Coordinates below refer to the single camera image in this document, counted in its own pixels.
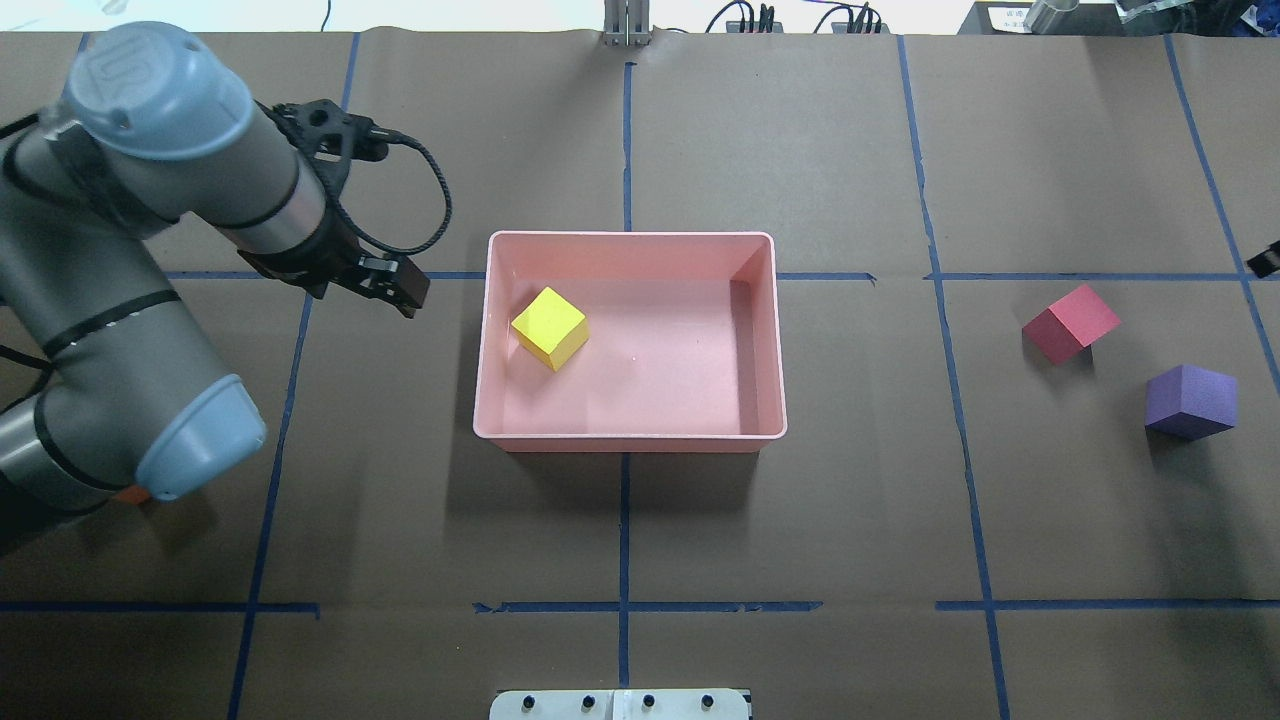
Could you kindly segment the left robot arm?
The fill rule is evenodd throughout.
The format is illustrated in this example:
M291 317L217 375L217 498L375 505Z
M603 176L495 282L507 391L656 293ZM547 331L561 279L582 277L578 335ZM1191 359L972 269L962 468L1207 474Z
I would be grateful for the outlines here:
M396 247L340 204L353 161L419 152L439 227ZM127 489L174 501L264 446L244 382L146 241L187 215L261 277L321 299L337 284L411 318L413 258L445 233L451 188L416 138L323 99L259 102L197 36L163 22L106 31L61 96L3 129L3 301L40 347L33 387L3 410L3 552Z

